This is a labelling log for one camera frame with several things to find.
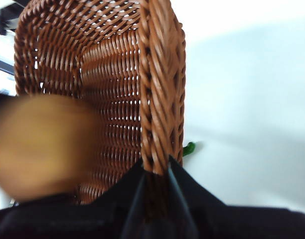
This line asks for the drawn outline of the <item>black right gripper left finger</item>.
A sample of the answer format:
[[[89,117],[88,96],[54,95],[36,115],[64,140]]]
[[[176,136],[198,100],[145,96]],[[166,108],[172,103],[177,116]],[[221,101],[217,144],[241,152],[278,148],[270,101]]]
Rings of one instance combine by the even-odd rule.
[[[0,239],[120,239],[127,232],[134,202],[144,183],[137,162],[100,198],[74,205],[67,194],[0,210]]]

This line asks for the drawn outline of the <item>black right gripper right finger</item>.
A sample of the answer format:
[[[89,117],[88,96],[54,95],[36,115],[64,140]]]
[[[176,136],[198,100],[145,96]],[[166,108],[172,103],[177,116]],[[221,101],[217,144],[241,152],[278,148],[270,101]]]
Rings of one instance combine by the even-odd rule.
[[[305,214],[286,208],[231,206],[169,157],[169,184],[196,239],[305,239]]]

